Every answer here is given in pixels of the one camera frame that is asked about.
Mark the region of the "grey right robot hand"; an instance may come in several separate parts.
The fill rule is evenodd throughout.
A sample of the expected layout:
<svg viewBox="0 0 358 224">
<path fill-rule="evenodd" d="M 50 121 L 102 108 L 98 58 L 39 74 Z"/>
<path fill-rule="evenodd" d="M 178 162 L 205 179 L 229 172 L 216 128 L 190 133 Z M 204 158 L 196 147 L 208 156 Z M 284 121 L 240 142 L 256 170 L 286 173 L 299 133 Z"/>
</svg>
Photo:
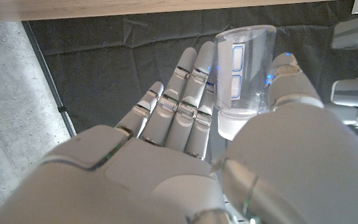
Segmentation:
<svg viewBox="0 0 358 224">
<path fill-rule="evenodd" d="M 325 109 L 300 71 L 279 74 L 269 103 L 209 164 L 139 137 L 155 83 L 123 122 L 50 151 L 0 208 L 0 223 L 230 223 L 225 202 L 264 223 L 358 223 L 358 136 Z"/>
</svg>

